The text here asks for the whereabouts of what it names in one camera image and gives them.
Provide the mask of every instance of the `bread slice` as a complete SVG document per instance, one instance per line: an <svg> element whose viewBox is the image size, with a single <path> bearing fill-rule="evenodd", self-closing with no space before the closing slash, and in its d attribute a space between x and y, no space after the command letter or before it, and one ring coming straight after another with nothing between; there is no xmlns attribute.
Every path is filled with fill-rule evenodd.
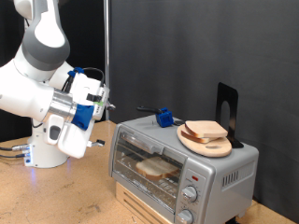
<svg viewBox="0 0 299 224"><path fill-rule="evenodd" d="M217 137L206 137L206 138L197 138L194 137L191 133L188 132L188 130L185 127L185 124L179 126L181 135L184 136L185 138L188 138L189 140L192 140L193 142L197 143L208 143L210 141L216 140Z"/></svg>
<svg viewBox="0 0 299 224"><path fill-rule="evenodd" d="M149 180L158 181L178 172L177 166L164 161L160 157L152 157L136 164L136 170Z"/></svg>
<svg viewBox="0 0 299 224"><path fill-rule="evenodd" d="M186 121L186 129L197 138L226 137L227 131L219 123L211 120Z"/></svg>

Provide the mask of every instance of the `blue block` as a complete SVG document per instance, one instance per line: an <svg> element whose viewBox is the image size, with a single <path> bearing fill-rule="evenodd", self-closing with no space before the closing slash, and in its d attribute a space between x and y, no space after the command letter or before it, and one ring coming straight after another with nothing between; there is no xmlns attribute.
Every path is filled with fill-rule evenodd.
<svg viewBox="0 0 299 224"><path fill-rule="evenodd" d="M159 125L162 128L172 125L174 123L172 112L168 111L167 107L162 108L161 110L163 111L162 114L156 114L156 119Z"/></svg>

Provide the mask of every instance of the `toaster oven knob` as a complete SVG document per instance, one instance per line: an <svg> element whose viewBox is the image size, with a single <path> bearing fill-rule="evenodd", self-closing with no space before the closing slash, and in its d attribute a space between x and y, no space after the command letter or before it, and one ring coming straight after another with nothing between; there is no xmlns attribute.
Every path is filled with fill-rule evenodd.
<svg viewBox="0 0 299 224"><path fill-rule="evenodd" d="M177 215L177 220L179 224L192 224L193 216L192 213L188 210L183 210Z"/></svg>
<svg viewBox="0 0 299 224"><path fill-rule="evenodd" d="M188 203L193 203L197 198L196 189L194 187L187 187L181 191L181 196Z"/></svg>

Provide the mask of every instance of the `metal pole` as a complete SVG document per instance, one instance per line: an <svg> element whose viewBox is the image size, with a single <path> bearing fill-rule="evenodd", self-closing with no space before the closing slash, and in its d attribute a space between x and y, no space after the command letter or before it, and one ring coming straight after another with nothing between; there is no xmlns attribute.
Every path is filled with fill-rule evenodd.
<svg viewBox="0 0 299 224"><path fill-rule="evenodd" d="M106 86L110 88L109 80L109 53L110 53L110 0L104 0L104 21L105 21L105 80ZM109 111L106 110L106 120L109 120Z"/></svg>

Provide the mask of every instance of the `red indicator light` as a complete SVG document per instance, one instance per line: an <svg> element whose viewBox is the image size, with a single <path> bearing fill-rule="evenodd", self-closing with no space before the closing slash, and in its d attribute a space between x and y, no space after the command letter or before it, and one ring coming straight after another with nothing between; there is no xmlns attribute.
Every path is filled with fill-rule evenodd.
<svg viewBox="0 0 299 224"><path fill-rule="evenodd" d="M192 176L192 179L198 181L198 178L195 175Z"/></svg>

